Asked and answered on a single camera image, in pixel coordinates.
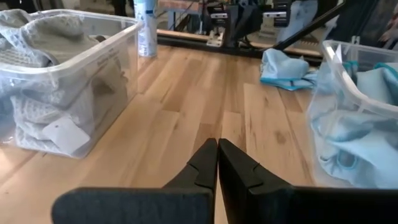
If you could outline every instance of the wooden table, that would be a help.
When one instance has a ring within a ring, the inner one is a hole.
[[[309,91],[259,83],[260,60],[159,47],[140,59],[139,94],[82,160],[2,146],[0,223],[50,223],[79,186],[161,187],[206,138],[228,138],[295,185],[313,185]],[[220,190],[216,223],[226,223]]]

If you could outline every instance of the black cable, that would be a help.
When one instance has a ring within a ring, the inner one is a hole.
[[[167,11],[163,11],[161,13],[159,13],[159,15],[156,16],[156,19],[158,19],[160,16],[163,16]]]
[[[240,41],[248,46],[251,50],[261,50],[260,48],[253,46],[247,36],[244,36],[244,38]]]
[[[181,13],[181,15],[180,15],[177,19],[174,19],[174,23],[173,23],[167,30],[170,30],[172,27],[175,26],[175,23],[176,23],[179,19],[181,19],[181,17],[191,8],[191,6],[193,5],[193,3],[194,3],[194,2],[191,2],[191,4]]]

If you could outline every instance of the clear plastic container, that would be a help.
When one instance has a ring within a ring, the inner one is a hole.
[[[398,107],[368,97],[356,82],[380,63],[398,62],[398,53],[328,40],[323,54],[307,111],[317,184],[397,189]]]
[[[136,35],[142,24],[128,17],[68,9],[30,16],[37,21],[61,15],[82,21],[77,26],[84,36],[98,42],[48,67],[15,65],[23,57],[10,57],[13,63],[3,60],[0,135],[4,143],[24,149],[82,158],[136,94]]]

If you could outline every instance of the paper tag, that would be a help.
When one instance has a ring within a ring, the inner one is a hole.
[[[67,116],[64,116],[43,129],[43,134],[54,142],[60,152],[72,154],[86,144],[90,137]]]

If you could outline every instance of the container rim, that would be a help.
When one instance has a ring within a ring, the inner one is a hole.
[[[346,42],[340,42],[340,41],[335,41],[335,40],[325,40],[322,43],[323,51],[324,51],[324,57],[326,57],[328,63],[331,63],[332,71],[337,70],[338,74],[335,75],[337,79],[339,80],[340,84],[342,85],[341,89],[343,90],[344,95],[346,95],[350,100],[352,100],[354,103],[359,105],[360,109],[366,109],[369,111],[374,112],[370,106],[374,106],[377,108],[382,109],[386,113],[398,113],[398,106],[390,105],[387,103],[381,103],[377,100],[374,100],[365,94],[363,94],[355,85],[354,81],[351,79],[351,77],[348,75],[347,71],[345,70],[343,66],[343,62],[341,61],[341,58],[336,55],[336,52],[333,50],[332,44],[341,44],[341,45],[350,45],[349,43]],[[386,55],[396,55],[396,52],[393,52],[391,50],[386,50],[386,49],[378,49],[375,47],[369,47],[369,46],[363,46],[363,45],[353,45],[355,47],[361,47],[361,49],[364,50],[369,50],[373,52],[377,52],[379,54],[386,54]]]
[[[139,30],[143,26],[143,23],[141,21],[138,21],[137,19],[134,18],[113,16],[107,14],[94,13],[94,12],[78,11],[73,9],[51,9],[51,10],[41,11],[40,14],[56,15],[56,14],[61,14],[63,12],[69,14],[76,14],[77,16],[92,17],[92,18],[97,17],[98,19],[108,19],[111,21],[118,21],[118,22],[130,22],[133,23],[134,25],[125,28],[124,30],[118,32],[115,35],[112,35],[110,38],[106,39],[105,41],[76,55],[75,57],[67,60],[66,62],[61,63],[60,65],[45,67],[45,68],[29,68],[17,65],[9,65],[0,62],[0,72],[9,72],[20,75],[41,75],[43,73],[51,74],[55,72],[62,72],[64,70],[69,70],[72,67],[83,67],[84,65],[91,63],[101,55],[105,54],[108,50],[112,49],[114,46],[117,46],[118,43],[127,39],[129,36],[131,36],[131,34],[134,33],[134,31]],[[35,12],[30,15],[32,17],[35,17],[39,15],[39,12]]]

